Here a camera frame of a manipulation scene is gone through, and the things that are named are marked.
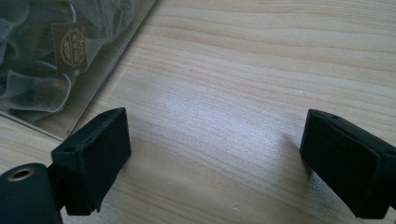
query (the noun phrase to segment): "clear acrylic sheet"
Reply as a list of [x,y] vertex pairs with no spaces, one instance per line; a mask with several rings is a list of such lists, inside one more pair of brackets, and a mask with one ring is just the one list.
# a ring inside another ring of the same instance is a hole
[[[0,110],[58,139],[69,135],[155,0],[0,2]],[[57,75],[51,25],[87,21],[87,72]]]

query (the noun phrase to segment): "product label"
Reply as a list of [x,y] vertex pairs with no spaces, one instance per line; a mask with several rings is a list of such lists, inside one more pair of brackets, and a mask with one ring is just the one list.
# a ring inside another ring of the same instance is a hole
[[57,74],[87,69],[85,21],[52,24]]

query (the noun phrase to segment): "light wood surface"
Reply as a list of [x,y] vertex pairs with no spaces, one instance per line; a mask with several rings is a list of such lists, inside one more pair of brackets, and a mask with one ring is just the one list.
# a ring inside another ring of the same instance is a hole
[[[65,223],[363,220],[299,154],[308,108],[396,145],[395,1],[159,0],[82,123],[128,112],[102,211]],[[0,118],[0,172],[60,144]]]

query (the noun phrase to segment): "wooden table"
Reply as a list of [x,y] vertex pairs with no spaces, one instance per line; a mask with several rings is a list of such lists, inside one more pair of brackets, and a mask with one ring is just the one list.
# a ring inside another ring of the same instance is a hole
[[[301,160],[308,108],[396,145],[394,1],[159,0],[82,123],[124,106],[133,156],[65,223],[363,220]],[[0,173],[60,144],[0,118]]]

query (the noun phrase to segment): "metal grommet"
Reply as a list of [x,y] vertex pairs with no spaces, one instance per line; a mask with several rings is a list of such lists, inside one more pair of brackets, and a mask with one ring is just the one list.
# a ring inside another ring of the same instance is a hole
[[7,180],[10,182],[21,181],[33,175],[34,173],[35,173],[35,168],[31,168],[31,167],[23,168],[12,173],[12,175],[10,175]]

